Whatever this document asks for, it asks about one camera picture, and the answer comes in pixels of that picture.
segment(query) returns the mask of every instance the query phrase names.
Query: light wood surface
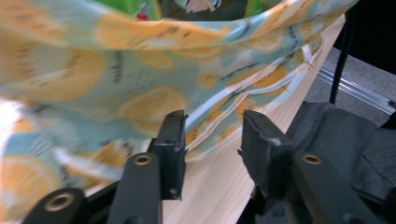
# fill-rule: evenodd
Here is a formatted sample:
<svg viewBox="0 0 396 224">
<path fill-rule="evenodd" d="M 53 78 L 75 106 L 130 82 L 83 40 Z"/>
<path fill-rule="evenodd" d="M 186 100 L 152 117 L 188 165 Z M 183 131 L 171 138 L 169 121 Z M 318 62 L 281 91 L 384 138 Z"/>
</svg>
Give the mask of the light wood surface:
<svg viewBox="0 0 396 224">
<path fill-rule="evenodd" d="M 342 16 L 322 32 L 324 48 L 314 67 L 297 91 L 267 114 L 283 132 L 289 128 L 344 23 Z M 236 138 L 204 160 L 188 163 L 183 200 L 163 202 L 165 224 L 236 223 L 253 190 L 253 181 L 236 152 L 240 146 L 241 139 Z"/>
</svg>

